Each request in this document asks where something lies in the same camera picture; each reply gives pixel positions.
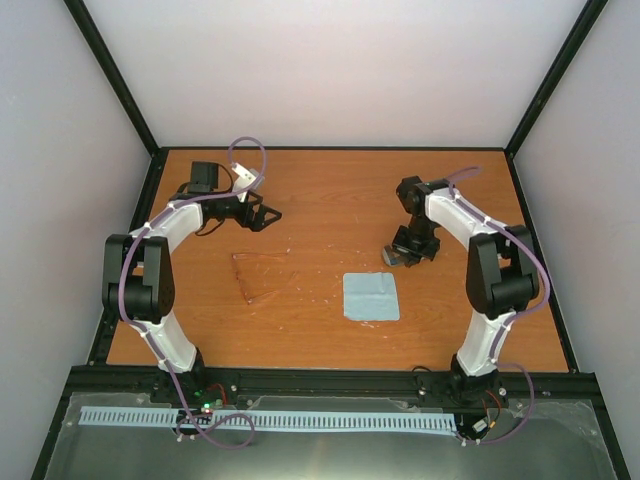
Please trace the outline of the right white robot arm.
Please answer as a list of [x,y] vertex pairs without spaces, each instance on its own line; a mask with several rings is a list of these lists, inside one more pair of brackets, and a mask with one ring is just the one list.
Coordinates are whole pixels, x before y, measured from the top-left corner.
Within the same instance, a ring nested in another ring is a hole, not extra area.
[[472,315],[465,340],[452,357],[444,391],[454,402],[470,405],[497,386],[506,336],[540,289],[548,286],[548,275],[532,251],[527,227],[484,213],[452,180],[406,177],[396,196],[411,218],[384,247],[387,265],[412,267],[433,260],[440,249],[439,228],[467,252],[465,289]]

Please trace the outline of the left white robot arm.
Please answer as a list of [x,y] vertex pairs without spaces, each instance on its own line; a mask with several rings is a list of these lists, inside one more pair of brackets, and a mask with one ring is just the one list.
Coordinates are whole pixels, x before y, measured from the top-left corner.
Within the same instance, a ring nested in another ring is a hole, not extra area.
[[104,250],[104,308],[140,335],[158,368],[175,375],[174,392],[190,403],[206,395],[208,378],[200,350],[187,338],[174,312],[171,254],[190,235],[205,235],[212,219],[219,223],[232,219],[260,232],[282,217],[256,192],[263,171],[233,162],[226,170],[231,185],[219,191],[221,169],[218,163],[194,161],[190,180],[159,214],[127,234],[109,236]]

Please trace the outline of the brown fabric sunglasses pouch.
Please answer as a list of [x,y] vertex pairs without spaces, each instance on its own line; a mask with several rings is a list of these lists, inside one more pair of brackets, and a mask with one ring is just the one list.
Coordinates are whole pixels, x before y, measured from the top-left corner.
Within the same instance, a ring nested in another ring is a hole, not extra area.
[[383,247],[382,258],[388,267],[399,267],[405,265],[405,257],[399,252],[396,252],[391,245]]

